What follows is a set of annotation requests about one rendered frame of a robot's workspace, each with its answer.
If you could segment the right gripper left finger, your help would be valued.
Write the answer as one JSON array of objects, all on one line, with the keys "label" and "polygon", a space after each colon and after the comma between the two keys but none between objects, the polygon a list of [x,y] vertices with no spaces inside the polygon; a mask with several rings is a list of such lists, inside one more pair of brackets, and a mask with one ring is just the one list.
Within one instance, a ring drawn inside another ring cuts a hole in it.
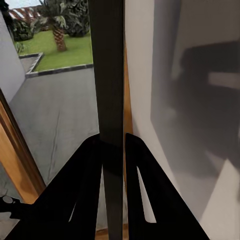
[{"label": "right gripper left finger", "polygon": [[95,240],[100,134],[87,138],[5,240]]}]

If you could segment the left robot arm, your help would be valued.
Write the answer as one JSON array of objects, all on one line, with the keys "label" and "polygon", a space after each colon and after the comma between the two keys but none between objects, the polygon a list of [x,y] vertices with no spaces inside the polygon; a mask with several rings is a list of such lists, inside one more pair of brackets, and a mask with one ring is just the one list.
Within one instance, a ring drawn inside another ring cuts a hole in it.
[{"label": "left robot arm", "polygon": [[31,204],[21,203],[19,199],[7,195],[0,197],[0,222],[8,218],[22,219],[31,206]]}]

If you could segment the poster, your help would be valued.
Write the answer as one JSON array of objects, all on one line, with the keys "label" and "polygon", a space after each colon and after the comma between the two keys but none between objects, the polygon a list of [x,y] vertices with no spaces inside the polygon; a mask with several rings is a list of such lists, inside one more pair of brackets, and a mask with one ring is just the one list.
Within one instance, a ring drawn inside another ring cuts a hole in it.
[{"label": "poster", "polygon": [[123,240],[125,0],[88,0],[109,240]]}]

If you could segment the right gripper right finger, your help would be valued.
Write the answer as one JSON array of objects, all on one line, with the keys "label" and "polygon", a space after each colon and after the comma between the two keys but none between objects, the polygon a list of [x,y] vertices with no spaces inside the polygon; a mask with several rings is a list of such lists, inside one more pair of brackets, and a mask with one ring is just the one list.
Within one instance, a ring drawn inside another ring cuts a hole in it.
[{"label": "right gripper right finger", "polygon": [[[129,240],[210,240],[145,142],[125,135]],[[145,220],[139,168],[156,223]]]}]

